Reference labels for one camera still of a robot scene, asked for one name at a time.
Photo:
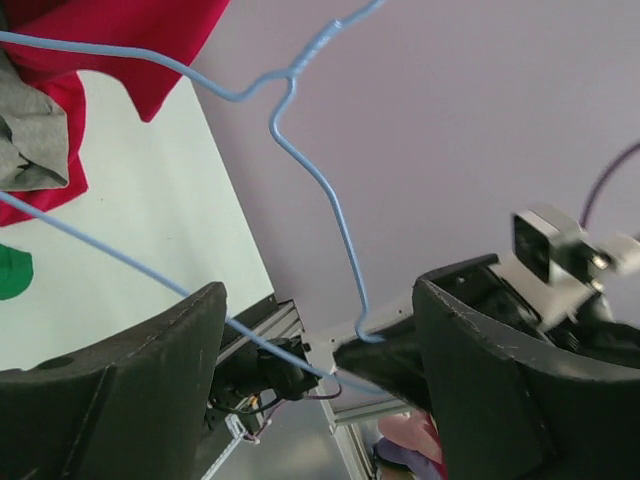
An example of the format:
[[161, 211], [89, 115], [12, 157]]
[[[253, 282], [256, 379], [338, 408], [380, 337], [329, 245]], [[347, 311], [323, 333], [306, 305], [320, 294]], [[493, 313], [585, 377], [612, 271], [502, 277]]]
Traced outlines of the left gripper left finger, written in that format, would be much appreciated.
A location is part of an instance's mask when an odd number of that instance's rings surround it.
[[2, 371], [2, 478], [190, 478], [226, 300], [212, 282], [98, 343]]

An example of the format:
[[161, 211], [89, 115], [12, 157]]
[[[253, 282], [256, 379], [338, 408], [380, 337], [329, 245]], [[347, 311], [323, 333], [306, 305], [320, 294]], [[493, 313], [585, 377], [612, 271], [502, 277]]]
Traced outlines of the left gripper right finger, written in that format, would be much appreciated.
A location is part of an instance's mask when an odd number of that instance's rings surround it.
[[558, 349], [420, 279], [416, 330], [452, 479], [635, 479], [639, 373]]

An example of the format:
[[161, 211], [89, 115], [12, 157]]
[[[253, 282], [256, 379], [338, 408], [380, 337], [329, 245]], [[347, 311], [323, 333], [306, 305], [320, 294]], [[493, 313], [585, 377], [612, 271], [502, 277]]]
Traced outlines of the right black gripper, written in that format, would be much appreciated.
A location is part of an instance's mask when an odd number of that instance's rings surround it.
[[[485, 255], [458, 262], [423, 278], [470, 308], [563, 350], [637, 350], [639, 330], [616, 322], [597, 278], [560, 272], [548, 284], [515, 256]], [[413, 319], [379, 332], [382, 343], [358, 338], [333, 353], [336, 365], [422, 411], [430, 393]]]

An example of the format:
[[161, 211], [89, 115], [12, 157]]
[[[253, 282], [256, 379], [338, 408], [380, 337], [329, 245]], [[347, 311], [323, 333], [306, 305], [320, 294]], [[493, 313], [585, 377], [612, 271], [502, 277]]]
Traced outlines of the green t shirt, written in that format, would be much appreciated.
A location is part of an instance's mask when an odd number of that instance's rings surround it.
[[0, 299], [10, 300], [24, 293], [33, 276], [33, 258], [24, 252], [5, 245], [1, 246]]

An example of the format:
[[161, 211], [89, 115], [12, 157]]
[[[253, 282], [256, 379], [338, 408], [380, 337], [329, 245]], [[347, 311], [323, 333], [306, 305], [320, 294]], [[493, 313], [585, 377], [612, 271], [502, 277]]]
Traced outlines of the blue wire hanger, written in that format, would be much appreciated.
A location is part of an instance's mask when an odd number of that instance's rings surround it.
[[[361, 304], [361, 312], [357, 321], [355, 322], [354, 333], [356, 334], [356, 337], [361, 341], [376, 344], [384, 342], [385, 340], [381, 335], [369, 334], [365, 331], [365, 321], [370, 314], [369, 296], [354, 243], [349, 232], [348, 223], [339, 201], [339, 197], [326, 176], [316, 167], [316, 165], [314, 165], [311, 160], [309, 160], [298, 149], [296, 149], [296, 147], [280, 132], [279, 123], [281, 117], [295, 99], [298, 79], [300, 75], [311, 64], [311, 62], [319, 54], [319, 52], [323, 48], [325, 48], [327, 44], [331, 42], [331, 40], [333, 40], [341, 33], [345, 32], [347, 29], [356, 25], [357, 23], [365, 20], [376, 10], [378, 10], [384, 3], [385, 1], [368, 1], [359, 9], [354, 10], [352, 13], [344, 16], [343, 18], [330, 20], [307, 42], [307, 44], [291, 61], [289, 66], [281, 69], [266, 71], [262, 75], [258, 76], [253, 81], [253, 83], [247, 86], [244, 90], [237, 92], [222, 87], [213, 80], [200, 74], [192, 67], [187, 66], [186, 64], [178, 60], [172, 59], [167, 55], [149, 49], [87, 42], [63, 41], [52, 38], [13, 33], [5, 30], [1, 31], [1, 42], [51, 51], [61, 51], [65, 53], [80, 53], [94, 56], [148, 61], [188, 78], [189, 80], [203, 87], [205, 90], [231, 103], [241, 103], [248, 100], [270, 82], [286, 80], [287, 89], [285, 91], [285, 94], [274, 106], [274, 109], [272, 110], [269, 117], [269, 133], [274, 142], [315, 180], [315, 182], [326, 195], [344, 244], [344, 249], [349, 260]], [[116, 261], [127, 265], [128, 267], [145, 275], [146, 277], [152, 279], [156, 283], [164, 286], [172, 292], [184, 298], [189, 295], [189, 292], [185, 288], [173, 282], [166, 276], [161, 275], [159, 272], [153, 270], [149, 266], [126, 255], [124, 252], [119, 251], [114, 247], [90, 236], [89, 234], [78, 230], [68, 223], [58, 220], [51, 215], [43, 212], [42, 210], [39, 210], [25, 203], [24, 201], [17, 199], [15, 196], [12, 196], [9, 193], [1, 191], [1, 201], [11, 207], [14, 207], [26, 214], [31, 215], [32, 217], [35, 217], [36, 219], [41, 220], [42, 222], [50, 225], [56, 230], [88, 245], [95, 250], [108, 255]], [[359, 384], [354, 380], [337, 376], [335, 373], [329, 373], [324, 370], [319, 370], [313, 367], [308, 362], [294, 356], [293, 354], [285, 352], [283, 348], [276, 347], [275, 344], [266, 340], [264, 337], [253, 333], [248, 329], [248, 327], [241, 324], [235, 318], [225, 318], [225, 324], [230, 326], [236, 332], [240, 333], [241, 336], [243, 336], [247, 340], [250, 340], [257, 346], [266, 349], [268, 353], [271, 353], [277, 358], [285, 361], [286, 363], [295, 367], [299, 367], [302, 370], [315, 376], [319, 376], [324, 379], [330, 379], [331, 381], [342, 386], [350, 387], [351, 389], [366, 393], [368, 395], [381, 396], [386, 393], [380, 388], [366, 386], [365, 384], [361, 383]]]

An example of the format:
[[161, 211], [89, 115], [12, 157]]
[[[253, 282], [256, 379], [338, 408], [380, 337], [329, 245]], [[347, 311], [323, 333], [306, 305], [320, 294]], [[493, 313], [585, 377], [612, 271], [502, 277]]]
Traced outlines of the red t shirt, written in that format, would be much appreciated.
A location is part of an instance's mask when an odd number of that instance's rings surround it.
[[191, 65], [219, 23], [226, 1], [4, 1], [1, 13], [10, 33], [90, 44], [91, 53], [38, 48], [4, 41], [19, 78], [55, 101], [66, 116], [60, 187], [8, 193], [45, 212], [83, 195], [88, 181], [80, 156], [86, 131], [87, 99], [79, 78], [94, 71], [118, 80], [139, 118], [150, 122], [180, 79], [179, 73], [145, 58], [128, 58], [125, 49], [150, 51]]

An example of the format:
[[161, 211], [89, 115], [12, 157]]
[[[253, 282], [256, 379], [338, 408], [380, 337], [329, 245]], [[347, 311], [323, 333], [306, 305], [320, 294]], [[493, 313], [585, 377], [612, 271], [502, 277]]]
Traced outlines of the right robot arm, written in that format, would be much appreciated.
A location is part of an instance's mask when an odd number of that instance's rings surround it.
[[[432, 270], [425, 276], [472, 309], [538, 340], [607, 362], [638, 366], [639, 331], [614, 321], [603, 296], [592, 295], [578, 309], [575, 319], [564, 318], [559, 325], [541, 332], [534, 310], [491, 271], [497, 261], [494, 254], [484, 255]], [[381, 333], [385, 338], [381, 344], [352, 339], [339, 345], [339, 367], [412, 406], [429, 410], [431, 399], [414, 318], [408, 316]], [[249, 396], [271, 390], [277, 400], [298, 401], [318, 383], [318, 376], [264, 348], [247, 344], [221, 363], [210, 399], [220, 411], [226, 408], [223, 398], [231, 394]]]

